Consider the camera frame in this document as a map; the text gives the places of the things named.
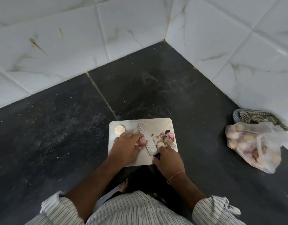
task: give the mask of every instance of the wristband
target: wristband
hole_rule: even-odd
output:
[[[180,174],[180,173],[185,173],[185,172],[184,172],[184,171],[180,171],[180,172],[175,173],[174,175],[172,175],[172,177],[169,179],[169,181],[167,181],[167,183],[170,185],[171,179],[172,179],[175,175]]]

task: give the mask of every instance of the rolled-up sleeve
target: rolled-up sleeve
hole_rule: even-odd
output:
[[[64,193],[57,192],[41,204],[40,214],[26,225],[82,225],[84,221],[68,198],[62,197]]]
[[[229,205],[226,197],[211,196],[200,200],[194,207],[192,217],[198,225],[245,224],[234,215],[241,215],[238,208]]]

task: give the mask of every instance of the hand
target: hand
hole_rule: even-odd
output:
[[[123,168],[137,158],[141,147],[135,147],[136,142],[143,134],[122,133],[120,137],[114,140],[114,145],[108,155],[108,158],[114,159],[119,168]]]
[[[159,152],[161,153],[161,159],[154,157],[153,163],[167,180],[177,172],[184,172],[183,161],[178,152],[171,147],[160,147]]]

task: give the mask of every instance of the rectangular cutting board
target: rectangular cutting board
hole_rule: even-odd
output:
[[[117,125],[123,125],[125,128],[126,133],[139,133],[137,124],[142,123],[144,124],[146,130],[150,133],[150,135],[153,134],[151,137],[155,141],[155,145],[160,139],[157,139],[156,136],[158,136],[161,132],[165,132],[166,130],[170,130],[174,134],[173,124],[172,120],[168,117],[165,118],[152,118],[152,119],[139,119],[139,120],[126,120],[126,121],[112,121],[109,125],[109,149],[108,154],[111,151],[111,148],[114,144],[114,140],[116,137],[119,137],[115,133],[115,128]],[[174,144],[176,145],[175,151],[178,152],[178,147],[176,143],[176,139],[174,141]],[[149,155],[149,152],[147,151],[147,148],[144,147],[140,150],[138,157],[136,161],[128,166],[141,166],[141,165],[150,165],[152,164],[153,156]]]

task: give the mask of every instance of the checkered cloth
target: checkered cloth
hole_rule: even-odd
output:
[[[235,123],[241,121],[247,124],[258,124],[263,121],[268,121],[273,125],[279,125],[284,131],[288,131],[288,127],[276,117],[276,115],[270,112],[241,108],[236,109],[232,113],[232,117]]]

